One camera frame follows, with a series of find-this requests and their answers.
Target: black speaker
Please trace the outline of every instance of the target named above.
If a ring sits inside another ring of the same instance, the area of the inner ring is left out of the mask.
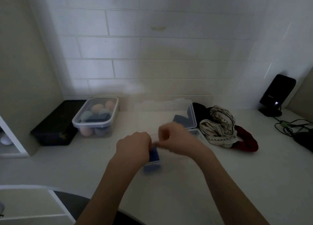
[[[266,108],[259,109],[259,111],[268,117],[281,116],[281,111],[278,108],[293,90],[296,82],[293,78],[277,75],[260,100],[260,103]]]

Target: brown egg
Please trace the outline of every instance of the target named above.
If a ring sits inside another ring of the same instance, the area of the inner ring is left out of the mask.
[[[114,108],[115,108],[115,103],[111,100],[108,100],[106,103],[105,103],[105,108],[111,110],[111,111],[114,111]]]
[[[104,108],[103,104],[95,104],[92,106],[91,111],[93,114],[99,114],[99,111]]]
[[[91,136],[94,132],[94,128],[87,128],[86,126],[80,127],[79,130],[80,133],[85,137]]]

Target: black plastic container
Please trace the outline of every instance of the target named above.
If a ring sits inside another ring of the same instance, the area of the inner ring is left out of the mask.
[[[72,119],[86,100],[65,100],[30,133],[42,146],[69,145],[77,133]]]

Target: speaker stand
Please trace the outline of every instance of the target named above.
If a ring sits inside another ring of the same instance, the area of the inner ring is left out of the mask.
[[[279,117],[283,114],[280,110],[275,108],[264,108],[259,109],[259,111],[267,117]]]

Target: person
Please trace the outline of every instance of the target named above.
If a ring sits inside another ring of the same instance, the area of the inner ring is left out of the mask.
[[[269,224],[230,178],[213,151],[181,124],[165,124],[158,133],[159,141],[155,146],[188,156],[197,163],[225,225]],[[149,161],[151,148],[151,137],[146,132],[135,132],[118,141],[116,153],[76,225],[113,223],[124,192],[139,169]]]

